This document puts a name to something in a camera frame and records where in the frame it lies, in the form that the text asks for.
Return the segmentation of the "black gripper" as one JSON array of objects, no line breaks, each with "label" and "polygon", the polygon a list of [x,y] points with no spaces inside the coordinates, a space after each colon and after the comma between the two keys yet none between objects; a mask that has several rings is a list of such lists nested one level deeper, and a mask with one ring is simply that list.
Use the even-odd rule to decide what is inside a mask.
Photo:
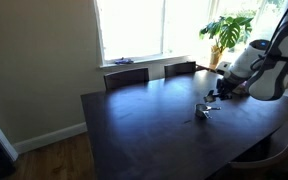
[{"label": "black gripper", "polygon": [[216,84],[218,97],[221,100],[231,99],[233,94],[245,95],[246,89],[243,84],[233,84],[225,78],[218,79]]}]

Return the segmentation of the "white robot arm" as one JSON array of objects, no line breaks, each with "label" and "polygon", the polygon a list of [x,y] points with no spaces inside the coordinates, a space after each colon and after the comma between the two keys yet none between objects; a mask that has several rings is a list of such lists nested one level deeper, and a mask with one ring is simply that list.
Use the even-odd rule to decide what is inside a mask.
[{"label": "white robot arm", "polygon": [[277,25],[270,41],[251,41],[236,61],[218,70],[223,78],[217,80],[216,96],[230,99],[232,91],[246,83],[247,93],[255,99],[279,99],[288,83],[288,7]]}]

